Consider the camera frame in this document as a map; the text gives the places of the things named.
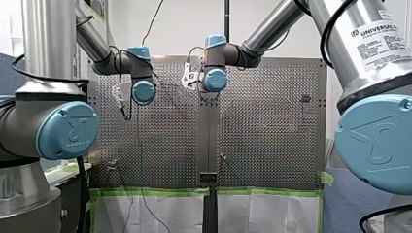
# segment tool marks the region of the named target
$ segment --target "metal bracket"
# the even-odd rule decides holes
[[[215,172],[205,172],[200,173],[200,182],[201,183],[216,183],[218,181],[218,173]]]

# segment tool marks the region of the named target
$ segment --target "white plastic sheet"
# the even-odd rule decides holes
[[[93,204],[94,232],[167,233],[148,212],[139,192],[135,193],[133,198],[124,193],[97,197]],[[321,232],[322,195],[300,195],[295,191],[265,194],[261,190],[249,193],[219,196],[219,232]],[[202,232],[203,196],[155,197],[149,194],[146,198],[148,206],[171,232]]]

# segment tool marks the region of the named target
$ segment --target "white wall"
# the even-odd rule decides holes
[[[411,4],[411,0],[389,0],[386,4],[402,31],[411,26],[406,23],[408,1]],[[281,0],[232,0],[231,42],[245,40],[279,2]],[[109,26],[118,47],[141,45],[158,3],[159,0],[109,0]],[[215,33],[223,34],[223,0],[165,0],[146,46],[156,55],[186,55]],[[412,39],[412,30],[406,34]],[[304,17],[291,29],[285,43],[266,56],[321,57],[319,42],[313,20]],[[342,89],[331,70],[328,77],[326,136],[334,138],[334,128],[340,119],[335,106]]]

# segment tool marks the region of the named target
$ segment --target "pegboard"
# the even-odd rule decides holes
[[[198,96],[181,85],[185,61],[153,62],[159,75],[156,97],[139,108],[133,102],[131,121],[123,120],[111,96],[119,76],[98,78],[91,92],[97,95],[100,119],[92,186],[198,187]],[[111,169],[115,160],[119,169]]]
[[[220,104],[219,185],[319,188],[325,64],[266,58],[256,69],[230,73]]]
[[[198,93],[181,86],[185,61],[177,56],[153,60],[157,96],[139,110],[133,103],[131,121],[122,119],[111,96],[119,76],[91,82],[89,102],[100,119],[98,143],[90,153],[93,187],[200,186],[199,144],[205,142],[199,129],[205,122],[199,120],[203,107]],[[210,154],[218,158],[219,185],[319,187],[325,149],[324,65],[319,59],[265,58],[256,69],[230,69],[219,103],[218,154]],[[115,160],[117,170],[111,169]]]

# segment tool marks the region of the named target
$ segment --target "blue end cap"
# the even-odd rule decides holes
[[[412,195],[412,96],[378,95],[351,106],[336,129],[336,146],[362,181]]]
[[[138,56],[139,58],[145,59],[148,62],[151,62],[151,54],[149,52],[149,48],[147,47],[129,47],[127,51],[133,53],[134,55]]]
[[[149,81],[139,81],[133,86],[133,99],[137,103],[147,104],[155,98],[155,85]]]
[[[223,35],[211,35],[206,38],[205,49],[224,45],[227,43],[227,39]]]
[[[80,101],[63,104],[39,128],[37,151],[49,160],[76,158],[94,143],[97,131],[97,114],[90,105]]]
[[[203,86],[207,91],[219,92],[227,86],[227,73],[221,69],[209,71],[203,79]]]

